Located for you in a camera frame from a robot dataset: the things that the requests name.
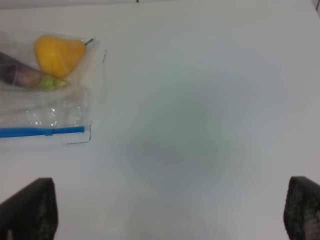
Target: blue zipper seal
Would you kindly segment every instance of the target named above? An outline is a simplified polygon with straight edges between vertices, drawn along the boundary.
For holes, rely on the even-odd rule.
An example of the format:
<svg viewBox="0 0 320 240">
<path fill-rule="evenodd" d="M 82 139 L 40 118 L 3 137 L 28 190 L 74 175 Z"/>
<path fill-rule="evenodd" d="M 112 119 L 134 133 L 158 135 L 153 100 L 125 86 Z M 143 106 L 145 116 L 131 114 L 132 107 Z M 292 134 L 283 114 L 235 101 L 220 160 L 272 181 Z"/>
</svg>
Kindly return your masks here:
<svg viewBox="0 0 320 240">
<path fill-rule="evenodd" d="M 28 136 L 52 136 L 53 134 L 84 133 L 85 126 L 72 126 L 61 128 L 36 128 L 36 127 L 14 127 L 0 128 L 0 138 L 15 138 Z"/>
</svg>

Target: white table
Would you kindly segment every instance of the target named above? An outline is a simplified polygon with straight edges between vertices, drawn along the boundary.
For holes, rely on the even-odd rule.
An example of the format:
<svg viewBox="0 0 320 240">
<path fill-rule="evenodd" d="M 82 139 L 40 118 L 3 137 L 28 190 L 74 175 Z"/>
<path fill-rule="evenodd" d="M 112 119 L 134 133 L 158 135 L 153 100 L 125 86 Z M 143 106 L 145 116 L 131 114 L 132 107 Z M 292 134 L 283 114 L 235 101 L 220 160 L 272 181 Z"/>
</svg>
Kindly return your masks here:
<svg viewBox="0 0 320 240">
<path fill-rule="evenodd" d="M 90 143 L 0 146 L 1 201 L 53 177 L 61 240 L 288 239 L 290 177 L 320 183 L 311 2 L 0 11 L 0 30 L 20 29 L 96 36 L 95 61 L 108 50 L 107 91 L 95 101 Z"/>
</svg>

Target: plastic bag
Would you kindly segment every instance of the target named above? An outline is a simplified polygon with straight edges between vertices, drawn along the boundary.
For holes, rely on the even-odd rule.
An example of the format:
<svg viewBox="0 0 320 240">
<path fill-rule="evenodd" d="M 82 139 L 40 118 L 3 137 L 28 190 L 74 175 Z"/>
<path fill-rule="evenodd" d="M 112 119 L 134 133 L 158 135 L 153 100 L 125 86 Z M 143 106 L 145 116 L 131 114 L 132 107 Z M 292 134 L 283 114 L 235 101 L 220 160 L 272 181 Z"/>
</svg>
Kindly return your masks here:
<svg viewBox="0 0 320 240">
<path fill-rule="evenodd" d="M 33 31 L 0 33 L 0 138 L 84 133 L 80 83 L 97 41 Z"/>
</svg>

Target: purple eggplant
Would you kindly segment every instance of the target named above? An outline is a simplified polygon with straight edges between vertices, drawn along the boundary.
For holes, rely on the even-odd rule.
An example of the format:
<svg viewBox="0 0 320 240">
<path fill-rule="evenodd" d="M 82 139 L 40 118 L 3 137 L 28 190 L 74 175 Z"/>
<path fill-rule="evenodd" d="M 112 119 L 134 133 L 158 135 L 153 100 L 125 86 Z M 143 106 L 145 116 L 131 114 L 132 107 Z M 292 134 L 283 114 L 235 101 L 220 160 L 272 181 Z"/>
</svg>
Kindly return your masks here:
<svg viewBox="0 0 320 240">
<path fill-rule="evenodd" d="M 55 90 L 68 83 L 43 73 L 0 52 L 0 81 L 9 85 L 38 90 Z"/>
</svg>

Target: yellow pear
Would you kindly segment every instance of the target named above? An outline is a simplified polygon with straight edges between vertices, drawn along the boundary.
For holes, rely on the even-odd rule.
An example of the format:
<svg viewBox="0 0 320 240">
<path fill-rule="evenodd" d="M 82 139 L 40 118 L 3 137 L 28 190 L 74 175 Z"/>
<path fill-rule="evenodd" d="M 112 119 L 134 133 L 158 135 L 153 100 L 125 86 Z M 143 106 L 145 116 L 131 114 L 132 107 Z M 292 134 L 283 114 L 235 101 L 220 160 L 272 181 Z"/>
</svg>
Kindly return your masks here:
<svg viewBox="0 0 320 240">
<path fill-rule="evenodd" d="M 81 61 L 86 54 L 86 45 L 78 39 L 42 35 L 35 41 L 33 50 L 43 72 L 62 78 Z"/>
</svg>

